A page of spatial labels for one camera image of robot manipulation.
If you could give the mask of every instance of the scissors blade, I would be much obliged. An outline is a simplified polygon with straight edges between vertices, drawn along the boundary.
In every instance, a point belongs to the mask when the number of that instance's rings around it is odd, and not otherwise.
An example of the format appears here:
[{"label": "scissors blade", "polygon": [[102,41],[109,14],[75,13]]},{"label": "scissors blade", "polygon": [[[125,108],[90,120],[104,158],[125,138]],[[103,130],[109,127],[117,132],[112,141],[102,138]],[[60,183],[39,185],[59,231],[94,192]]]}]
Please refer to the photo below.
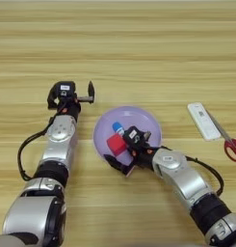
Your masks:
[{"label": "scissors blade", "polygon": [[212,122],[214,123],[214,125],[216,126],[216,128],[219,130],[219,132],[221,133],[222,137],[227,141],[227,142],[231,142],[232,143],[232,139],[230,138],[230,136],[226,133],[226,131],[223,129],[223,127],[219,124],[219,122],[208,112],[206,111],[210,117],[210,119],[212,120]]}]

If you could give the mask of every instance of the black cable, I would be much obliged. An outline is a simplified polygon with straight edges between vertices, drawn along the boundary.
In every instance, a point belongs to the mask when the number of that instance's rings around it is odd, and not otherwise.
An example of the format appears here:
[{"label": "black cable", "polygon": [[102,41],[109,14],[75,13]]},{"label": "black cable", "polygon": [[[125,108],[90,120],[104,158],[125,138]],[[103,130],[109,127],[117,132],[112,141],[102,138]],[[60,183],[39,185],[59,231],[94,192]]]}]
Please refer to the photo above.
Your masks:
[{"label": "black cable", "polygon": [[66,107],[67,101],[64,103],[64,105],[59,109],[59,111],[49,120],[48,125],[46,126],[46,128],[30,137],[28,137],[20,146],[18,153],[17,153],[17,164],[18,164],[18,169],[19,169],[19,173],[21,174],[21,177],[23,180],[25,181],[29,181],[32,178],[30,176],[28,176],[26,174],[26,171],[23,169],[22,167],[22,163],[21,163],[21,154],[23,149],[31,142],[33,142],[34,140],[38,139],[40,136],[45,135],[48,128],[51,126],[51,124],[54,122],[54,120],[56,119],[56,117],[63,111],[63,109]]},{"label": "black cable", "polygon": [[[164,150],[168,150],[171,151],[171,149],[169,149],[168,147],[165,146],[161,146],[162,149]],[[213,167],[211,167],[210,165],[207,165],[206,163],[198,160],[197,158],[192,158],[190,156],[186,156],[186,159],[188,161],[193,161],[201,166],[203,166],[205,169],[207,169],[211,174],[213,174],[215,176],[215,178],[218,180],[218,182],[220,183],[220,188],[217,190],[216,194],[218,196],[221,196],[222,192],[223,192],[223,187],[224,187],[224,182],[223,182],[223,178],[222,176],[219,174],[219,172],[217,170],[215,170]]]}]

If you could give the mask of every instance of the wood grain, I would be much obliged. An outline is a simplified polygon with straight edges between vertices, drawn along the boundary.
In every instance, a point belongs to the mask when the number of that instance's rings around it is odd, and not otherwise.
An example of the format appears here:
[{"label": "wood grain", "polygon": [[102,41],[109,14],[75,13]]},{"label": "wood grain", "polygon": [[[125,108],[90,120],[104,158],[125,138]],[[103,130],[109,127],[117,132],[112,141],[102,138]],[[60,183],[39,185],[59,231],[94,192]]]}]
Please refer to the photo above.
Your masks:
[{"label": "wood grain", "polygon": [[[79,117],[64,246],[204,243],[162,181],[140,169],[124,178],[95,153],[96,121],[120,105],[151,112],[165,145],[217,168],[236,211],[236,163],[223,139],[202,140],[187,111],[201,101],[236,138],[236,2],[0,3],[0,233],[24,185],[17,149],[46,125],[47,94],[59,80],[74,80],[79,95],[89,80],[96,88]],[[40,139],[24,152],[28,173],[44,146]]]}]

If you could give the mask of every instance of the blue object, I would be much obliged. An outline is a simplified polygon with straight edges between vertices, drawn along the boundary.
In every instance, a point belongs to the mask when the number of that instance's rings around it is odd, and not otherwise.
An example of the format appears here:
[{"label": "blue object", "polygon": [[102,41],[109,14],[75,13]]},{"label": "blue object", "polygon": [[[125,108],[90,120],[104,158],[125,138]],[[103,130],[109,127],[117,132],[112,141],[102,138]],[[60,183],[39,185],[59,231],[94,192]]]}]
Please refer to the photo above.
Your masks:
[{"label": "blue object", "polygon": [[119,134],[120,136],[122,136],[124,134],[124,128],[120,122],[114,122],[113,130],[115,133]]}]

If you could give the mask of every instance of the scissors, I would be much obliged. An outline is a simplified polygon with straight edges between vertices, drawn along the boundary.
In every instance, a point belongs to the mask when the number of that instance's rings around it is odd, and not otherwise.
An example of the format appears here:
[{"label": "scissors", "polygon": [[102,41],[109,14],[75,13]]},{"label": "scissors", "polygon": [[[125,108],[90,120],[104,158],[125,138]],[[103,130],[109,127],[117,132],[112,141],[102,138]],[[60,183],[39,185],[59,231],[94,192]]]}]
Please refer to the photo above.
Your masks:
[{"label": "scissors", "polygon": [[224,152],[226,153],[226,155],[231,160],[236,162],[236,139],[231,138],[225,132],[225,130],[222,128],[222,126],[218,123],[218,121],[209,112],[207,112],[207,113],[225,140],[224,146],[223,146]]}]

